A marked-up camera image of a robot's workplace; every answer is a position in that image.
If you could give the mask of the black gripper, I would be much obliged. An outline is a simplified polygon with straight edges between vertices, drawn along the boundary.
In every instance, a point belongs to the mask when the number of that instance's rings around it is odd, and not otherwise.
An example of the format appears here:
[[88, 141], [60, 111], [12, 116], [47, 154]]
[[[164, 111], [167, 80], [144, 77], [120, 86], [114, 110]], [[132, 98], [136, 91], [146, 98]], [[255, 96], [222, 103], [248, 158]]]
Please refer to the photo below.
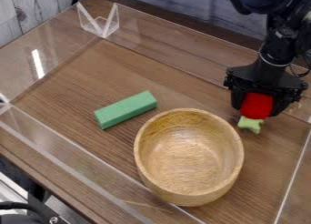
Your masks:
[[223, 85], [231, 90], [231, 105], [235, 109], [240, 109], [247, 93], [270, 95], [274, 98], [271, 117], [278, 116], [291, 102], [300, 99], [308, 88], [308, 84], [283, 68], [255, 64], [230, 67]]

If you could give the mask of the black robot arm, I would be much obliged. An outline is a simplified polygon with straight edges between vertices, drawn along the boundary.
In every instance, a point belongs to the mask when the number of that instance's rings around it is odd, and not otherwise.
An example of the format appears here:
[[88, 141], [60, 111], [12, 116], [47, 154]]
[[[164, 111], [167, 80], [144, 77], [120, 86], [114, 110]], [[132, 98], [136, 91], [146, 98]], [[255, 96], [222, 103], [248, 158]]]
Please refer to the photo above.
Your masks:
[[267, 35], [256, 60], [226, 70], [223, 85], [232, 107], [250, 119], [279, 115], [302, 99], [307, 73], [292, 71], [294, 60], [311, 50], [311, 0], [231, 0], [243, 15], [267, 16]]

